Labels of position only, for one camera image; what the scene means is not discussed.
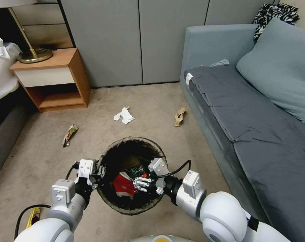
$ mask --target blue pillow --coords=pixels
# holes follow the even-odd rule
[[[273,18],[236,68],[274,104],[305,123],[305,30]]]

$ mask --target lamp shade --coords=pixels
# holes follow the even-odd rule
[[[0,0],[0,8],[30,5],[36,2],[37,0]]]

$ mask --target white tissue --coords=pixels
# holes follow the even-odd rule
[[[229,62],[228,59],[223,59],[223,60],[220,60],[220,61],[210,65],[210,67],[214,67],[214,66],[227,66],[229,64],[230,64],[230,62]]]
[[[120,117],[122,116],[122,122],[124,124],[127,124],[129,122],[131,122],[132,120],[134,120],[135,118],[131,116],[131,114],[128,111],[129,107],[124,107],[120,113],[118,113],[117,115],[114,116],[113,120],[118,121],[120,119]]]

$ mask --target gray sofa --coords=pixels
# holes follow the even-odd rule
[[[305,241],[305,123],[235,68],[254,47],[255,27],[187,28],[180,85],[241,206],[289,240]],[[224,58],[229,66],[209,67]]]

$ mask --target beige carpet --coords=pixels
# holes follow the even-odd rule
[[[113,121],[113,116],[126,106],[135,120],[127,125]],[[187,113],[182,125],[174,127],[174,115],[181,107]],[[77,124],[79,131],[70,147],[63,148],[61,142],[71,124]],[[179,83],[96,89],[92,90],[87,109],[35,113],[25,124],[0,171],[0,241],[12,241],[17,217],[25,207],[51,204],[51,185],[64,178],[75,161],[99,159],[108,145],[128,136],[158,143],[170,170],[191,159],[192,169],[201,174],[208,193],[229,192]],[[96,191],[74,233],[75,241],[80,242],[129,241],[150,234],[207,241],[201,224],[191,220],[167,196],[145,213],[126,216],[110,209]]]

